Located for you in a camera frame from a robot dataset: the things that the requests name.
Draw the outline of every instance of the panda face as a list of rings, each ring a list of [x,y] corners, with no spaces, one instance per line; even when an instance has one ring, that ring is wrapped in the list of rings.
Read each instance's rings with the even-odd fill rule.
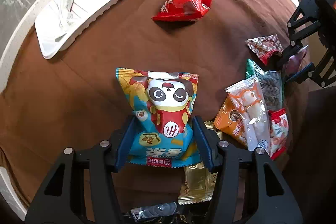
[[[157,106],[180,107],[189,99],[184,84],[178,81],[153,79],[148,84],[147,94]]]

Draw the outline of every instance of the white snack package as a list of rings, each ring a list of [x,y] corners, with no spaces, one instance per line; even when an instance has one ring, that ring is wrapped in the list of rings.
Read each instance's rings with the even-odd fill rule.
[[[247,148],[269,151],[270,129],[263,92],[258,77],[242,80],[225,90],[244,123]]]

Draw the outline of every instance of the metal screw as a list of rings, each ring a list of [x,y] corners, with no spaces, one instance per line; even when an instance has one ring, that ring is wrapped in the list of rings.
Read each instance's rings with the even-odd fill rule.
[[[258,154],[262,155],[263,153],[265,153],[265,149],[261,148],[261,147],[257,147],[257,149],[255,150]]]
[[[110,145],[110,142],[105,140],[105,141],[101,141],[100,144],[99,144],[101,147],[107,147]]]
[[[221,147],[228,147],[228,146],[229,146],[229,143],[228,143],[227,141],[220,141],[220,142],[219,142],[219,145],[220,145]]]
[[[72,153],[72,151],[73,151],[73,149],[71,147],[68,147],[68,148],[64,149],[64,154],[69,155],[69,154]]]

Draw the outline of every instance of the blue candy wrapper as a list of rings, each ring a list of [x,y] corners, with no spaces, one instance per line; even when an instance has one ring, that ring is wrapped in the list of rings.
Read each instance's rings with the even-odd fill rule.
[[[163,167],[200,162],[188,124],[198,75],[117,68],[116,77],[143,127],[135,135],[128,162]]]

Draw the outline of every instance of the orange snack package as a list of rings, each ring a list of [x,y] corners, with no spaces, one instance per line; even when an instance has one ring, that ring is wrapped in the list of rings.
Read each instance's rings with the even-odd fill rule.
[[[226,100],[219,110],[214,125],[222,132],[230,135],[242,145],[247,147],[246,138],[244,135],[243,121],[235,109],[230,97],[226,97]]]

